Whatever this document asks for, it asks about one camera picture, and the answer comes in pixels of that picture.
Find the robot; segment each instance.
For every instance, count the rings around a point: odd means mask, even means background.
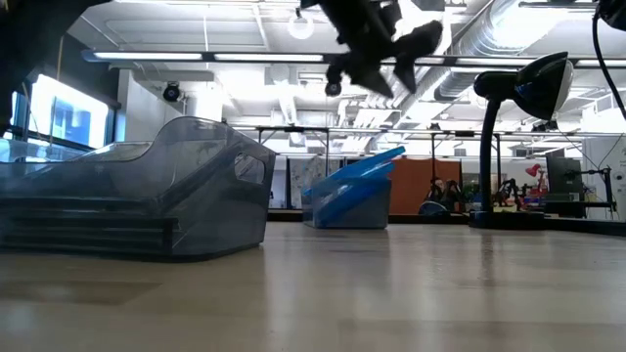
[[[412,94],[416,92],[415,60],[432,54],[439,45],[443,32],[440,22],[424,24],[393,41],[395,24],[402,18],[397,0],[386,6],[380,0],[301,0],[300,9],[314,5],[320,5],[336,28],[337,43],[350,49],[329,65],[327,96],[341,93],[341,77],[346,73],[352,84],[393,98],[380,74],[380,62],[388,58],[395,58],[393,73],[402,84]]]

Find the red object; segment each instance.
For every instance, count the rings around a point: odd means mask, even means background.
[[[533,167],[526,169],[526,173],[532,177],[537,177],[537,171],[541,168],[541,165],[535,164]]]

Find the lamp head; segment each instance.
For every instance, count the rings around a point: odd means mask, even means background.
[[[567,99],[573,71],[567,53],[562,52],[539,58],[518,72],[483,72],[473,87],[483,98],[511,99],[526,113],[550,120]]]

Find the ceiling light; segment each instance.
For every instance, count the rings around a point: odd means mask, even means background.
[[[219,5],[224,3],[223,1],[215,0],[114,0],[114,2],[122,4],[163,4],[163,5]],[[237,5],[256,4],[258,1],[253,0],[229,0]]]
[[[392,129],[387,130],[388,133],[412,133],[412,134],[436,134],[437,131],[429,131],[429,130],[402,130],[402,129]]]
[[[200,53],[138,53],[138,52],[96,52],[94,56],[102,60],[131,61],[201,61]]]
[[[221,62],[322,63],[324,56],[311,54],[215,54]]]
[[[379,128],[330,128],[329,132],[377,133],[382,130]]]
[[[423,57],[415,60],[417,66],[441,66],[443,65],[444,58],[440,57]],[[388,58],[380,61],[381,65],[390,66],[395,65],[395,58]]]
[[[607,67],[612,67],[612,68],[626,67],[626,60],[606,59],[604,60],[604,63],[606,64]],[[578,61],[578,63],[576,63],[576,68],[600,68],[600,63],[598,62],[598,60],[580,60]]]
[[[482,73],[486,70],[485,67],[450,67],[450,70],[455,73]],[[501,71],[516,71],[516,68],[500,68]]]
[[[323,72],[299,72],[297,74],[297,79],[324,82],[326,81],[326,74]]]
[[[526,66],[532,63],[532,59],[516,58],[459,58],[455,62],[457,66]]]
[[[315,29],[315,24],[313,24],[313,20],[308,17],[300,16],[294,14],[291,16],[290,21],[287,24],[287,31],[291,34],[291,36],[295,39],[308,39],[311,35],[313,35],[313,30]]]
[[[293,157],[311,157],[311,156],[321,156],[321,154],[313,154],[313,153],[278,153],[278,155],[282,155],[282,156],[293,156]]]

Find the clear plastic bin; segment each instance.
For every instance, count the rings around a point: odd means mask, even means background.
[[[204,257],[263,241],[275,154],[223,123],[179,117],[154,142],[28,157],[0,164],[5,247]]]

